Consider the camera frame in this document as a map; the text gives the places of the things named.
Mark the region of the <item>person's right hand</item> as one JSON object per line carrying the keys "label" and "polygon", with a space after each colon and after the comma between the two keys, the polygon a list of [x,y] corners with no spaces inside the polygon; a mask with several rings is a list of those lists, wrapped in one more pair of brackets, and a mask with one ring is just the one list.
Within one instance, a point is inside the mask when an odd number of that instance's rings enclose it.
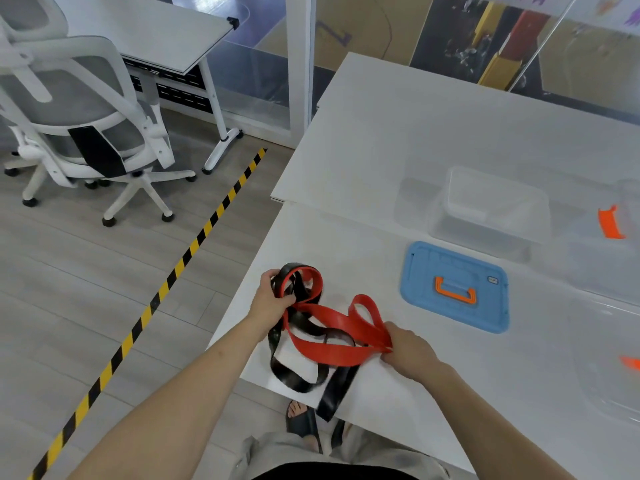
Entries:
{"label": "person's right hand", "polygon": [[405,378],[427,387],[441,366],[430,344],[410,330],[401,329],[401,341],[391,341],[390,351],[380,358]]}

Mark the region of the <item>person's left hand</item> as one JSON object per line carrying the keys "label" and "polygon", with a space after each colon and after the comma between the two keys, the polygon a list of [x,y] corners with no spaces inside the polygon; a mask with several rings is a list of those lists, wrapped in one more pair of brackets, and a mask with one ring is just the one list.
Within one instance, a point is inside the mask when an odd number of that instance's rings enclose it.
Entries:
{"label": "person's left hand", "polygon": [[269,269],[261,275],[260,284],[245,317],[255,332],[258,342],[266,338],[269,330],[276,325],[286,311],[279,309],[278,298],[274,295],[271,287],[271,279],[279,272],[279,269]]}

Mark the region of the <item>red resistance band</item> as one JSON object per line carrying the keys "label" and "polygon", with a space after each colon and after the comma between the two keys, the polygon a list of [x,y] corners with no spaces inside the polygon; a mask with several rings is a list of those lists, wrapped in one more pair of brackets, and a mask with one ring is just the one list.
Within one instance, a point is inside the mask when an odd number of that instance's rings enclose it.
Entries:
{"label": "red resistance band", "polygon": [[276,298],[295,296],[279,327],[309,360],[352,367],[392,351],[389,332],[371,297],[356,295],[346,314],[319,303],[324,282],[315,267],[289,263],[271,279],[271,287]]}

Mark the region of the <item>black resistance band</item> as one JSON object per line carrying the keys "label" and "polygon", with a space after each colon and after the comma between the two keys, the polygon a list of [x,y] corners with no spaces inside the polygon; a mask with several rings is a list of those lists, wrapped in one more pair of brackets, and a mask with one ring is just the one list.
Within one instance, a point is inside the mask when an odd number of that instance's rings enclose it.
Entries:
{"label": "black resistance band", "polygon": [[[292,262],[284,265],[271,279],[271,288],[277,298],[293,295],[296,298],[296,304],[318,305],[323,292],[323,282],[316,268]],[[346,341],[349,346],[356,345],[355,340],[347,332],[331,326],[322,327],[311,322],[311,314],[308,312],[300,312],[293,307],[287,308],[286,311],[289,324],[308,335],[322,338],[324,344],[328,339],[341,339]],[[332,366],[318,362],[316,381],[314,383],[308,382],[276,358],[276,350],[284,330],[284,318],[281,317],[268,332],[268,345],[271,353],[269,365],[273,375],[284,386],[302,394],[309,393],[327,382],[316,412],[323,420],[331,420],[355,379],[359,365],[336,366],[332,377],[329,378]]]}

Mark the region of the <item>person's right forearm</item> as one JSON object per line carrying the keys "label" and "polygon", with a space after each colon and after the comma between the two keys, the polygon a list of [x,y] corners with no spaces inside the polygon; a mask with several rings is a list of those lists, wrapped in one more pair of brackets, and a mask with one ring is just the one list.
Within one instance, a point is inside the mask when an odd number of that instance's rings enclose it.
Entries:
{"label": "person's right forearm", "polygon": [[416,379],[434,398],[478,480],[577,480],[444,363]]}

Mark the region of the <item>grey shorts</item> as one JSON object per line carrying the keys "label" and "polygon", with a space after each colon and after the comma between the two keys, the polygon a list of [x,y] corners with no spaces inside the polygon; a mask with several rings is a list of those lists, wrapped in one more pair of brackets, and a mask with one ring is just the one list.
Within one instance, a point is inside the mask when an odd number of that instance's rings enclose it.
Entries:
{"label": "grey shorts", "polygon": [[251,480],[284,463],[308,461],[380,466],[403,471],[418,480],[451,480],[436,459],[357,426],[328,455],[311,451],[301,437],[292,433],[251,436],[244,441],[229,480]]}

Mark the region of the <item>black sandal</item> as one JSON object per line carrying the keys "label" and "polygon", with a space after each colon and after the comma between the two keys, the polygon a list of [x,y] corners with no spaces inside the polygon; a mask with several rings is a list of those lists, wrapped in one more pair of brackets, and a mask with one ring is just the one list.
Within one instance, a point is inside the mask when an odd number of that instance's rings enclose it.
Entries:
{"label": "black sandal", "polygon": [[285,413],[285,428],[302,438],[302,441],[316,453],[323,453],[315,409],[298,401],[291,401]]}

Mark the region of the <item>yellow black hazard tape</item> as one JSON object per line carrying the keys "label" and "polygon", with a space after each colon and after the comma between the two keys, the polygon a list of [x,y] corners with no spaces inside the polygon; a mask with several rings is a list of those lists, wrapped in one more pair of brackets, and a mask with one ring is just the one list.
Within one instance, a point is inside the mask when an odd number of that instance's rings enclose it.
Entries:
{"label": "yellow black hazard tape", "polygon": [[202,247],[203,243],[212,232],[212,229],[220,221],[224,213],[228,210],[229,206],[236,199],[238,193],[244,188],[247,181],[252,174],[255,173],[256,168],[260,165],[260,162],[264,160],[267,154],[267,148],[260,148],[254,158],[250,161],[249,165],[244,169],[244,172],[240,175],[238,180],[234,183],[233,187],[225,195],[224,199],[220,202],[217,209],[206,220],[203,227],[199,230],[194,240],[189,244],[189,247],[185,250],[184,254],[180,257],[176,265],[172,268],[171,272],[164,280],[156,294],[149,302],[148,306],[144,309],[138,320],[134,323],[131,331],[123,340],[121,345],[117,348],[115,354],[106,364],[103,371],[97,377],[90,389],[84,395],[79,405],[71,414],[70,418],[66,421],[60,432],[55,436],[52,444],[45,451],[43,457],[36,464],[27,480],[43,480],[44,476],[52,468],[53,464],[58,459],[63,448],[68,444],[69,440],[76,432],[79,425],[86,418],[88,412],[93,407],[96,400],[103,393],[105,387],[108,385],[116,370],[122,364],[124,359],[129,355],[137,339],[139,339],[142,332],[148,327],[153,315],[157,309],[164,302],[167,295],[169,295],[174,284],[178,281],[180,276],[187,268],[190,261],[196,255],[198,250]]}

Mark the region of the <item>black shirt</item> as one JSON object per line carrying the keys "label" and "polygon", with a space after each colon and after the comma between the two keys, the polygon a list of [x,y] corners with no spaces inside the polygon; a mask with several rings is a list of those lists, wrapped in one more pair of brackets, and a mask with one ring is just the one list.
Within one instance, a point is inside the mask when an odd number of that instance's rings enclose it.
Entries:
{"label": "black shirt", "polygon": [[418,480],[403,471],[372,465],[332,462],[284,463],[251,480]]}

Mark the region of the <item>small clear plastic container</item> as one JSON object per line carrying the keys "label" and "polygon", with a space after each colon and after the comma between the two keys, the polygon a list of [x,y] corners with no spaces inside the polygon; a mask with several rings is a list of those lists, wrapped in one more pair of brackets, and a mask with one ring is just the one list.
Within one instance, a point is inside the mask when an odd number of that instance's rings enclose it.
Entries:
{"label": "small clear plastic container", "polygon": [[427,224],[436,239],[495,257],[546,244],[552,236],[544,191],[463,166],[448,169]]}

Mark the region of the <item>large clear plastic box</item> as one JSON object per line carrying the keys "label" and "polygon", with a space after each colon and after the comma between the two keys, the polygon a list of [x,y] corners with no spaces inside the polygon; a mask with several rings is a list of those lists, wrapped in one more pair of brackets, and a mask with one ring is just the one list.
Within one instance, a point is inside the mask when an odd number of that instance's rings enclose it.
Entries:
{"label": "large clear plastic box", "polygon": [[[598,209],[613,204],[624,240],[604,238],[598,223]],[[640,179],[619,180],[586,206],[551,242],[547,269],[580,290],[640,306]]]}

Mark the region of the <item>orange box latch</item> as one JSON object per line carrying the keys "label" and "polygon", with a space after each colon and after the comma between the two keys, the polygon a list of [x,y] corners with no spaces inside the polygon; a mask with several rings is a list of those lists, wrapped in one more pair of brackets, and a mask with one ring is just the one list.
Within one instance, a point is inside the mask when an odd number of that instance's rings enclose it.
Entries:
{"label": "orange box latch", "polygon": [[617,204],[613,204],[608,209],[598,209],[598,223],[604,238],[610,240],[624,240],[627,236],[620,230],[616,213],[618,211]]}

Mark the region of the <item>white mesh office chair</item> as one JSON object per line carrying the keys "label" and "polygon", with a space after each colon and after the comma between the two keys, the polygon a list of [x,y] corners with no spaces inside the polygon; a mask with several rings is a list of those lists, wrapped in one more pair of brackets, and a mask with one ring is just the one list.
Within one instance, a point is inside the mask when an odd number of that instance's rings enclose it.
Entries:
{"label": "white mesh office chair", "polygon": [[62,187],[125,185],[102,224],[144,190],[171,222],[173,211],[153,184],[196,181],[192,170],[168,171],[174,154],[159,107],[157,88],[141,81],[140,104],[115,45],[100,36],[69,36],[54,0],[0,0],[0,118],[17,140],[19,160],[4,173],[35,167],[22,192],[34,207],[47,177]]}

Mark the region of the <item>white desk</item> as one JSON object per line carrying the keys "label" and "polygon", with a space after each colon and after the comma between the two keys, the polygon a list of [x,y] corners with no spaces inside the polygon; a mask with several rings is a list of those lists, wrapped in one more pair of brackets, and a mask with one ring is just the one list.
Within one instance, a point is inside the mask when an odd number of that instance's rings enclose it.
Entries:
{"label": "white desk", "polygon": [[[114,43],[122,58],[127,57],[159,69],[186,74],[199,66],[213,114],[170,103],[174,111],[215,122],[219,142],[204,163],[202,172],[212,173],[220,159],[236,139],[244,136],[241,129],[228,127],[212,80],[207,56],[233,27],[227,17],[201,13],[158,0],[54,0],[65,15],[71,36],[101,36]],[[128,69],[142,82],[147,72]],[[190,87],[167,81],[169,86],[189,90]]]}

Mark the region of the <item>white partition post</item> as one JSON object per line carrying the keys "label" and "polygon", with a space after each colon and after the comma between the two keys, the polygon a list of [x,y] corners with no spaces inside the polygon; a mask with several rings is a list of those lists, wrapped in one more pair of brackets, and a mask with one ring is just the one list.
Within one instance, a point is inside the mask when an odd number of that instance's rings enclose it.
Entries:
{"label": "white partition post", "polygon": [[290,133],[293,147],[312,120],[317,0],[285,0]]}

